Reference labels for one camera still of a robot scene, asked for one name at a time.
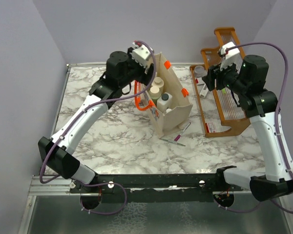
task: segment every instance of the white marble surface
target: white marble surface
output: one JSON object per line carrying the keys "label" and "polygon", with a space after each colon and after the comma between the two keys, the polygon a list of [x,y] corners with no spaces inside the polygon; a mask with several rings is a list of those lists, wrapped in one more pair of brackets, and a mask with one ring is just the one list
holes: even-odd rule
{"label": "white marble surface", "polygon": [[[190,92],[193,108],[191,126],[178,142],[186,147],[158,139],[145,112],[135,108],[134,100],[117,102],[90,128],[74,156],[101,174],[213,173],[217,168],[236,165],[263,172],[264,160],[252,127],[242,135],[205,138],[196,95],[188,67],[174,67],[181,84]],[[56,130],[73,116],[105,67],[71,68]],[[216,107],[210,110],[217,114]],[[174,139],[172,134],[166,139]],[[46,174],[54,172],[47,169]]]}

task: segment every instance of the gray floor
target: gray floor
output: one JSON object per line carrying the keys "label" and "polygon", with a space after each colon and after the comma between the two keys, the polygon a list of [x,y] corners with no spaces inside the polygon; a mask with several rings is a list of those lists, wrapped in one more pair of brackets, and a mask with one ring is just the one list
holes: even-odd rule
{"label": "gray floor", "polygon": [[[236,209],[257,204],[250,194],[235,195]],[[111,211],[116,204],[104,204]],[[215,203],[129,203],[119,214],[100,216],[82,212],[79,197],[40,196],[30,234],[287,234],[284,214],[265,202],[250,214],[221,210]]]}

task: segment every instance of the gray wall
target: gray wall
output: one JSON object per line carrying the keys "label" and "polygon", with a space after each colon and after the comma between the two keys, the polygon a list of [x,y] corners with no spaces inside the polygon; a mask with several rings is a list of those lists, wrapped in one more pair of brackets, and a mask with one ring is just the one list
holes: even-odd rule
{"label": "gray wall", "polygon": [[69,63],[106,61],[134,40],[173,62],[202,61],[217,45],[213,30],[234,26],[252,41],[275,0],[33,0]]}
{"label": "gray wall", "polygon": [[[282,125],[293,158],[293,0],[278,0],[254,41],[268,41],[280,46],[289,60],[289,79],[281,105]],[[269,63],[267,88],[278,95],[284,74],[281,55],[268,46],[252,46],[250,53],[262,55]],[[288,207],[293,208],[293,195],[287,197]]]}
{"label": "gray wall", "polygon": [[31,0],[0,0],[0,234],[17,233],[66,67]]}

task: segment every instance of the pen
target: pen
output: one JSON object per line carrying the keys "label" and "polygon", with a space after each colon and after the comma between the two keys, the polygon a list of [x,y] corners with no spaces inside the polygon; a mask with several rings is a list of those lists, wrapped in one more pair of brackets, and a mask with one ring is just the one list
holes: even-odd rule
{"label": "pen", "polygon": [[191,123],[188,123],[188,124],[186,125],[186,127],[182,130],[181,134],[179,134],[179,135],[175,138],[174,141],[179,140],[179,138],[180,138],[180,137],[182,136],[182,134],[186,131],[186,129],[190,126],[190,124],[191,124]]}
{"label": "pen", "polygon": [[176,141],[173,141],[173,140],[166,140],[166,139],[160,139],[160,140],[163,140],[163,141],[166,141],[166,142],[169,142],[169,143],[173,143],[173,144],[175,144],[175,145],[185,146],[185,145],[180,144],[180,143],[177,143]]}

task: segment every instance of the green object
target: green object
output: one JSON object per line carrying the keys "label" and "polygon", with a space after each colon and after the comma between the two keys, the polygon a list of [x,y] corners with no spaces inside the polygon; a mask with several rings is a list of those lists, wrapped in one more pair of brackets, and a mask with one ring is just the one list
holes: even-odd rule
{"label": "green object", "polygon": [[178,143],[178,142],[176,142],[176,141],[174,141],[174,140],[167,140],[167,139],[160,139],[160,140],[163,140],[163,141],[166,141],[166,142],[169,142],[169,143],[173,143],[173,144],[175,144],[175,145],[185,146],[185,145],[180,144],[180,143]]}

